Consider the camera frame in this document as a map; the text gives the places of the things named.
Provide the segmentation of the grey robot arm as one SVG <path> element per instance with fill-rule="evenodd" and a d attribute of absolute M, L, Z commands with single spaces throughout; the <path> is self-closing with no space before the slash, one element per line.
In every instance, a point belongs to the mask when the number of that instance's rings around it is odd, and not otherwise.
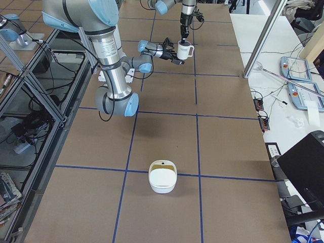
<path fill-rule="evenodd" d="M 142 40 L 138 44 L 140 56 L 127 57 L 117 27 L 119 12 L 116 1 L 43 1 L 42 14 L 48 26 L 75 33 L 82 28 L 91 41 L 106 81 L 98 88 L 95 98 L 95 104 L 102 113 L 135 115 L 139 96 L 126 82 L 131 68 L 149 73 L 153 69 L 153 57 L 184 64 L 175 51 L 167 48 L 168 39 L 162 45 Z"/>

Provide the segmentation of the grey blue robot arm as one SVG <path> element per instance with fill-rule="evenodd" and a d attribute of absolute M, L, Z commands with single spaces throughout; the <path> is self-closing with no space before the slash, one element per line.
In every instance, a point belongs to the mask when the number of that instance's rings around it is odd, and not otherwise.
<path fill-rule="evenodd" d="M 166 15 L 168 12 L 175 13 L 177 10 L 180 21 L 180 43 L 185 43 L 189 36 L 193 16 L 196 14 L 196 1 L 147 1 L 147 9 L 156 10 L 160 15 Z"/>

